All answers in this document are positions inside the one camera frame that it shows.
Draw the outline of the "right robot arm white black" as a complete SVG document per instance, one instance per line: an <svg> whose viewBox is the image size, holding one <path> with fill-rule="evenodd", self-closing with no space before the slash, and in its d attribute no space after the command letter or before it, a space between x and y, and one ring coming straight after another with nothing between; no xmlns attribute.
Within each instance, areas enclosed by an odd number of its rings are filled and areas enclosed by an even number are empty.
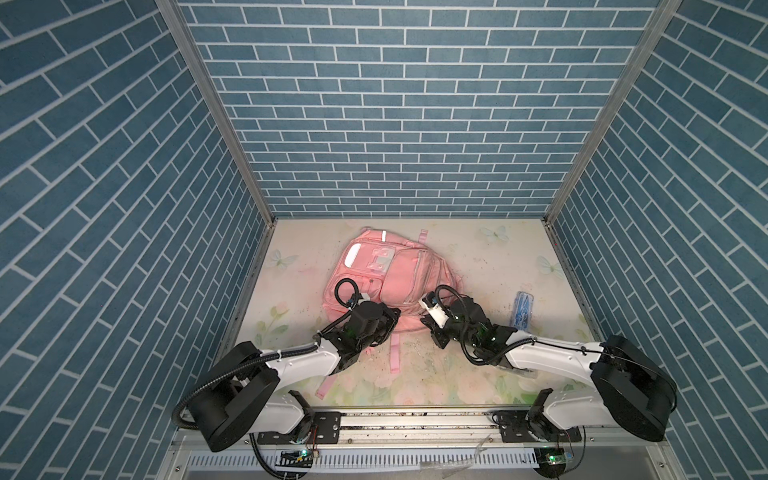
<svg viewBox="0 0 768 480"><path fill-rule="evenodd" d="M439 348L455 341L477 367L544 372L583 384L561 393L541 390L525 416L540 441L555 441L579 427L620 427L645 441L665 438L677 408L671 376L627 338L572 342L536 336L492 322L472 298L439 285L419 302L421 322Z"/></svg>

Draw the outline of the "pink student backpack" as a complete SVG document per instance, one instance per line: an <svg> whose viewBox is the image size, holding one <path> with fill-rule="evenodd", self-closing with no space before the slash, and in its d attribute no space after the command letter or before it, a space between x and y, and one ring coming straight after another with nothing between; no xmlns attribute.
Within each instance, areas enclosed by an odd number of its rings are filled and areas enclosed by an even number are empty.
<svg viewBox="0 0 768 480"><path fill-rule="evenodd" d="M323 308L332 321L368 301L400 312L387 336L392 375L401 372L403 336L425 328L424 299L440 285L462 287L460 275L427 239L426 229L413 240L390 230L363 228L343 250L323 292Z"/></svg>

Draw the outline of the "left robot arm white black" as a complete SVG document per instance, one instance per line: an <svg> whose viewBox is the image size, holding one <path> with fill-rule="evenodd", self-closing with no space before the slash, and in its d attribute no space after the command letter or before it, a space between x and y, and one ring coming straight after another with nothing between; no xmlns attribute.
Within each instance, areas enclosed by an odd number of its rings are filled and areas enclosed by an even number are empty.
<svg viewBox="0 0 768 480"><path fill-rule="evenodd" d="M353 288L341 303L344 313L311 343L266 352L250 341L239 343L179 400L171 412L173 424L199 431L213 452L270 432L290 443L306 440L314 429L315 411L300 392L279 391L348 369L364 350L385 343L401 316L398 308L366 299L352 279L338 284Z"/></svg>

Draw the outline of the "blue geometry set case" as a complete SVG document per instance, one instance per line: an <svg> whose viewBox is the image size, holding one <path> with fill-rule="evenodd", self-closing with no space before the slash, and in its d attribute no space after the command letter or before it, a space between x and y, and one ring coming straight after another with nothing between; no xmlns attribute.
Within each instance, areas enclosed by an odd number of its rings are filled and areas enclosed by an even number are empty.
<svg viewBox="0 0 768 480"><path fill-rule="evenodd" d="M528 331L533 317L534 297L525 291L518 291L510 317L510 325L517 330Z"/></svg>

